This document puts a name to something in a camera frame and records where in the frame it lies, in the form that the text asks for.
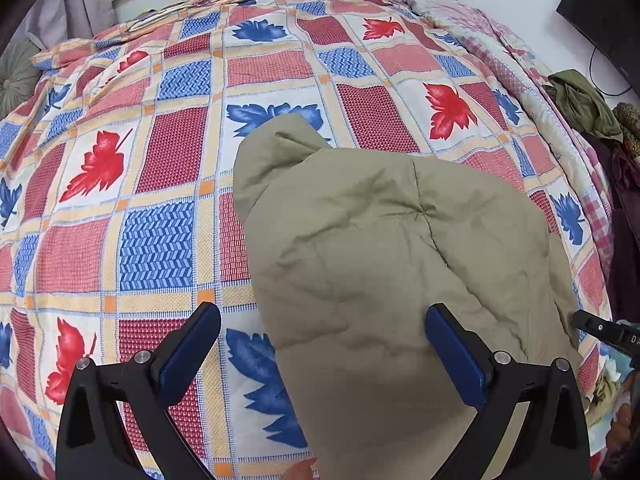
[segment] red leaf print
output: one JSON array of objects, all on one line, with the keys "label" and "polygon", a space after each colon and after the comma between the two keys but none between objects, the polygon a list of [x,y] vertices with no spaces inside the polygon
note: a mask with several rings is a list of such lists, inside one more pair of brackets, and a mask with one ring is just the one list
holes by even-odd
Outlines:
[{"label": "red leaf print", "polygon": [[367,31],[364,33],[363,40],[379,40],[380,38],[388,38],[392,36],[397,30],[398,32],[404,32],[404,28],[398,22],[392,22],[392,18],[389,21],[385,20],[373,20],[365,18],[364,27]]},{"label": "red leaf print", "polygon": [[129,130],[119,144],[118,134],[98,132],[94,150],[84,154],[84,164],[80,166],[84,173],[71,179],[66,186],[66,191],[60,197],[60,202],[69,200],[80,192],[86,196],[98,183],[100,183],[100,191],[109,189],[124,171],[124,154],[118,153],[118,149],[132,131],[133,129]]},{"label": "red leaf print", "polygon": [[449,139],[454,123],[460,128],[468,128],[469,119],[478,124],[478,119],[469,105],[453,88],[448,85],[422,84],[427,89],[427,99],[436,110],[431,117],[430,139]]},{"label": "red leaf print", "polygon": [[120,62],[120,66],[118,67],[118,73],[124,72],[127,68],[129,68],[134,63],[139,62],[141,59],[145,59],[148,56],[144,50],[136,50],[127,56],[127,59]]},{"label": "red leaf print", "polygon": [[[71,374],[76,366],[76,361],[84,357],[84,338],[75,327],[69,325],[63,319],[58,318],[58,344],[56,345],[56,361],[57,372],[52,372],[47,377],[47,387],[44,394],[53,400],[57,405],[61,406],[65,403],[66,391],[69,388]],[[95,350],[97,335],[94,333],[94,342],[86,357],[89,357]]]}]

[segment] maroon cloth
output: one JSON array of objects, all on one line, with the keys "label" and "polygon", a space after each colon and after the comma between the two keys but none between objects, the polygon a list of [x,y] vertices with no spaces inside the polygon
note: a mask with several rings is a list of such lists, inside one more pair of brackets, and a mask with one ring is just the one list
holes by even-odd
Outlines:
[{"label": "maroon cloth", "polygon": [[598,155],[613,195],[613,261],[607,293],[615,321],[640,323],[640,169],[615,140],[584,138]]}]

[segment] bed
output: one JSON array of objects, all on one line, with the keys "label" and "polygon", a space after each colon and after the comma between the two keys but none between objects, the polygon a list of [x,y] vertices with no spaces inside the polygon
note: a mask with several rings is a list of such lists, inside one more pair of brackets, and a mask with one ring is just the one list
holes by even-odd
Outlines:
[{"label": "bed", "polygon": [[[41,476],[76,360],[154,348],[201,301],[220,307],[221,336],[170,409],[196,455],[217,478],[263,479],[312,456],[232,202],[240,142],[277,115],[332,146],[506,179],[561,236],[577,306],[610,318],[609,190],[540,91],[548,69],[478,10],[410,2],[190,0],[34,58],[34,95],[0,123],[0,416]],[[587,335],[579,350],[589,395],[605,350]]]}]

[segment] round pleated cushion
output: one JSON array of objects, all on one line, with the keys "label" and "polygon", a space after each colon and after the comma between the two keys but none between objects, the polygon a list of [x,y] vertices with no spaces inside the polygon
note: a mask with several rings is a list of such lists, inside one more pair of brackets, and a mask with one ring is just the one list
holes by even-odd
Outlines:
[{"label": "round pleated cushion", "polygon": [[42,72],[31,63],[31,57],[39,52],[24,38],[11,40],[0,56],[0,120],[33,95]]}]

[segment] quilt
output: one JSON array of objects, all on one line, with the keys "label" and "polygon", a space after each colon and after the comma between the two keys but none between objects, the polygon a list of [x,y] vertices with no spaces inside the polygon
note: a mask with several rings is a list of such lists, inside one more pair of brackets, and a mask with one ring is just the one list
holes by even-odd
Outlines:
[{"label": "quilt", "polygon": [[[240,142],[282,114],[332,146],[504,178],[561,236],[577,306],[610,317],[597,160],[532,107],[533,72],[510,75],[509,47],[493,36],[495,62],[469,41],[477,23],[454,26],[468,11],[441,3],[425,18],[400,0],[190,0],[34,58],[34,95],[0,123],[0,415],[40,475],[54,477],[76,360],[153,349],[201,301],[219,306],[220,338],[170,409],[196,455],[217,478],[262,480],[312,456],[232,203]],[[582,335],[580,352],[589,394],[604,350]]]}]

